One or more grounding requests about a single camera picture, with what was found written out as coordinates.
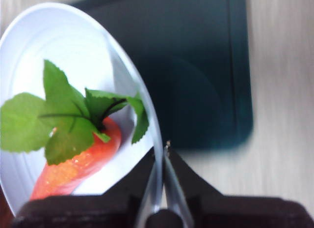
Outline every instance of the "plastic vegetable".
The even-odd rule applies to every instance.
[[[46,100],[21,93],[1,107],[1,149],[30,152],[45,147],[45,165],[31,199],[71,193],[118,150],[121,132],[108,116],[130,105],[137,115],[132,143],[148,128],[141,99],[85,89],[83,97],[65,74],[45,60]]]

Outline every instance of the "black tray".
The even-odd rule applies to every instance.
[[[83,0],[139,70],[163,140],[234,148],[253,127],[245,0]]]

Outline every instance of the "carrot top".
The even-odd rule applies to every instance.
[[[137,115],[132,143],[138,142],[148,129],[139,95],[85,89],[84,97],[48,60],[44,60],[44,89],[46,100],[24,92],[1,107],[1,149],[30,152],[45,147],[48,165],[65,162],[93,144],[93,133],[108,142],[110,137],[101,133],[102,120],[126,105]]]

